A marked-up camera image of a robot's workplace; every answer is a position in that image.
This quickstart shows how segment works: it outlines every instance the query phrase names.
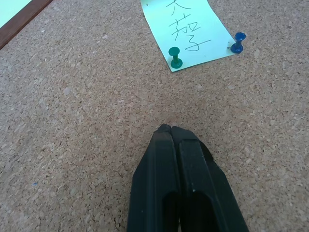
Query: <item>sticky note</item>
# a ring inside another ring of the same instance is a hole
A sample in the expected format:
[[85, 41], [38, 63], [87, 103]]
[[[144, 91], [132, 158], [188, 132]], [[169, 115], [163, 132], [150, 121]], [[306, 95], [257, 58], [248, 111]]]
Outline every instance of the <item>sticky note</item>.
[[[233, 55], [235, 43], [206, 0], [141, 0], [145, 18], [172, 72]], [[183, 61], [171, 67], [171, 47]]]
[[29, 2], [31, 2], [31, 0], [0, 1], [0, 28], [21, 9], [23, 9]]

